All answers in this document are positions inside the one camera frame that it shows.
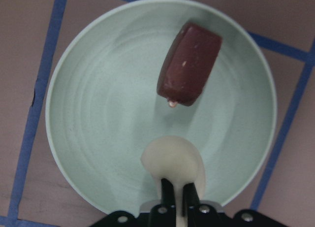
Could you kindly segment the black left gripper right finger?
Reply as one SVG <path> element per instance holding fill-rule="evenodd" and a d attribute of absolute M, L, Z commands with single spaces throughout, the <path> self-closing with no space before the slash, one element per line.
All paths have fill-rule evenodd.
<path fill-rule="evenodd" d="M 183 187 L 182 214 L 187 217 L 189 227 L 222 227 L 222 206 L 214 201 L 200 201 L 195 184 Z"/>

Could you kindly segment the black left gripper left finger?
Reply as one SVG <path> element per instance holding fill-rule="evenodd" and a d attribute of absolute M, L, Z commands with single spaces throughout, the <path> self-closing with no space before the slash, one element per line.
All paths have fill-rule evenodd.
<path fill-rule="evenodd" d="M 161 179 L 161 199 L 149 213 L 149 227 L 175 227 L 176 201 L 174 188 L 166 178 Z"/>

